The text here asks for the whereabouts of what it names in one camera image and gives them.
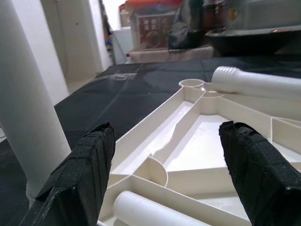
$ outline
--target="white column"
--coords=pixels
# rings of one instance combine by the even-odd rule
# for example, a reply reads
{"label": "white column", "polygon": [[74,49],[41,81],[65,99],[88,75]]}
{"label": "white column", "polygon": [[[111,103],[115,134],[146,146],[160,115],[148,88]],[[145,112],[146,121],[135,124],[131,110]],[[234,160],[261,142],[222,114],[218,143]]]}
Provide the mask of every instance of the white column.
{"label": "white column", "polygon": [[56,105],[68,95],[64,74],[40,0],[12,0],[46,90]]}
{"label": "white column", "polygon": [[71,151],[12,0],[0,1],[0,31],[0,124],[32,202]]}

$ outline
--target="plastic bag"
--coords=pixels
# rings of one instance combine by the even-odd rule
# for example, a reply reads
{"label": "plastic bag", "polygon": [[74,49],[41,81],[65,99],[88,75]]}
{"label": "plastic bag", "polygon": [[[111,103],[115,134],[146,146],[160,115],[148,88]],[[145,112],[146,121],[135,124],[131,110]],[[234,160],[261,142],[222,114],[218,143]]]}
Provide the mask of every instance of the plastic bag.
{"label": "plastic bag", "polygon": [[169,34],[169,48],[196,48],[204,34],[203,0],[185,0],[175,15]]}

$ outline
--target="white plastic tray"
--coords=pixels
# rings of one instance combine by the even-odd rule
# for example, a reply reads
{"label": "white plastic tray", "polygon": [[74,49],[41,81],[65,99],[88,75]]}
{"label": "white plastic tray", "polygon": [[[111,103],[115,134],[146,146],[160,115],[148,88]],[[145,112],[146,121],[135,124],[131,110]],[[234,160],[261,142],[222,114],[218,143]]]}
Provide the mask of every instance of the white plastic tray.
{"label": "white plastic tray", "polygon": [[209,225],[251,225],[220,143],[230,120],[255,128],[301,170],[300,103],[183,87],[117,141],[99,220],[125,226],[113,204],[128,190]]}

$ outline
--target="black table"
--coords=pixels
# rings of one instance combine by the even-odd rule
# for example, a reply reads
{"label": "black table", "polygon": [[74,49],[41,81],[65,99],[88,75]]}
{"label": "black table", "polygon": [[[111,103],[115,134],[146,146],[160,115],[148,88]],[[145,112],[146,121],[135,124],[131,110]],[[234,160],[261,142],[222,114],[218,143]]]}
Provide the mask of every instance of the black table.
{"label": "black table", "polygon": [[[115,65],[55,106],[73,149],[96,125],[110,122],[117,139],[171,97],[188,78],[210,82],[218,66],[301,78],[301,55]],[[9,143],[0,143],[0,225],[14,226],[28,208],[26,178]]]}

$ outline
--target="white plastic tube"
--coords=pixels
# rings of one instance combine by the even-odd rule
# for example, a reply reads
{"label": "white plastic tube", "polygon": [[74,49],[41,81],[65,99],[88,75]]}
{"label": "white plastic tube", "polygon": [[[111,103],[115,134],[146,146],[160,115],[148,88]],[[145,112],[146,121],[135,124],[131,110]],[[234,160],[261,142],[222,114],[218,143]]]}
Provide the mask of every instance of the white plastic tube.
{"label": "white plastic tube", "polygon": [[0,1],[0,31],[0,124],[32,204],[71,151],[11,0]]}
{"label": "white plastic tube", "polygon": [[98,220],[97,223],[96,223],[96,226],[107,226],[107,225]]}
{"label": "white plastic tube", "polygon": [[224,93],[301,99],[301,79],[249,73],[235,67],[218,67],[212,84],[215,91]]}
{"label": "white plastic tube", "polygon": [[114,215],[129,226],[208,226],[129,191],[122,192],[117,197]]}

